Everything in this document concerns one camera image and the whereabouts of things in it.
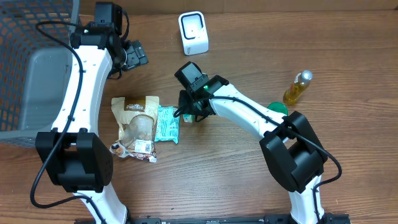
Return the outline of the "teal Kleenex tissue pack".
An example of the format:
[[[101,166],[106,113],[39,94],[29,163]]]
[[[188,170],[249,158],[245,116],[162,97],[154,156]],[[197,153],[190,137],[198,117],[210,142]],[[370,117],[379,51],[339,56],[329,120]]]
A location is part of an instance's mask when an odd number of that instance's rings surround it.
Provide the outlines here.
[[[184,114],[182,117],[186,123],[193,123],[195,119],[195,116],[191,114]]]

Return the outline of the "teal snack bar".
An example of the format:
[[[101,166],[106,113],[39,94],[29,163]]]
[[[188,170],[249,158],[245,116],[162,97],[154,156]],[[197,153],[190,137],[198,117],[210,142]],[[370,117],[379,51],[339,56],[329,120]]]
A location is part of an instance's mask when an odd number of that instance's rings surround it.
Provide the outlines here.
[[[176,110],[173,106],[158,107],[155,142],[173,141],[178,144],[180,118],[174,117]]]

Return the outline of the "brown snack packet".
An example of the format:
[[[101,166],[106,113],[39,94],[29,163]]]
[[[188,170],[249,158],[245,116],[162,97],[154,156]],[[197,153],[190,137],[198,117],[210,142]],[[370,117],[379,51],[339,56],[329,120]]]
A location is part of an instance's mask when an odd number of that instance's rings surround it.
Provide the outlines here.
[[[119,126],[119,139],[109,150],[121,157],[157,162],[154,132],[157,124],[159,97],[117,97],[111,100],[111,110]]]

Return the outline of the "green lidded jar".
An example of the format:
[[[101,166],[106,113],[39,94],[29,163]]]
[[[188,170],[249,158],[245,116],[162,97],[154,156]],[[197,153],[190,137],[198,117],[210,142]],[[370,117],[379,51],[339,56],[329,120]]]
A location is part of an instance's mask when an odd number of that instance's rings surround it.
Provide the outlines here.
[[[289,114],[287,107],[281,102],[270,103],[267,108],[278,113],[283,113],[286,116]]]

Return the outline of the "yellow liquid bottle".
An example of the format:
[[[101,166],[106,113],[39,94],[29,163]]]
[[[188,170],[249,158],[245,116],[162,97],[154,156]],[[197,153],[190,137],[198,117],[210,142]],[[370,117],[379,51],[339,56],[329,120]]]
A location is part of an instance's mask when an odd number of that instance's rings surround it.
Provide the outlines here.
[[[287,105],[296,104],[300,95],[308,88],[312,81],[313,73],[309,70],[304,70],[298,73],[291,86],[285,91],[283,102]]]

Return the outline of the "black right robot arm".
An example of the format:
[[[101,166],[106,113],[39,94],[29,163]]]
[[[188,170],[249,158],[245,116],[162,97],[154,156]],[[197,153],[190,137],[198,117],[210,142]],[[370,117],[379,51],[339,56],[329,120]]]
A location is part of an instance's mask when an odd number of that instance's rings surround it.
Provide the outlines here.
[[[189,114],[200,122],[209,115],[226,118],[253,135],[269,172],[288,191],[294,223],[324,223],[317,185],[328,157],[307,118],[295,111],[276,112],[239,92],[227,79],[209,78],[187,62],[175,72],[182,84],[175,116]]]

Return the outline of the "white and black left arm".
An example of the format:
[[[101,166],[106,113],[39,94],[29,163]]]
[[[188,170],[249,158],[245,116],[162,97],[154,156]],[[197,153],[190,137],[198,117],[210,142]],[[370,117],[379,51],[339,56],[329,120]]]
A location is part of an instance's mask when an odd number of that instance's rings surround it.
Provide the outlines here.
[[[113,2],[97,2],[95,18],[74,24],[69,43],[72,70],[51,130],[39,132],[35,148],[41,174],[81,200],[94,223],[131,223],[131,214],[112,186],[113,157],[98,136],[98,115],[106,80],[148,62],[139,41],[128,40],[129,18]]]

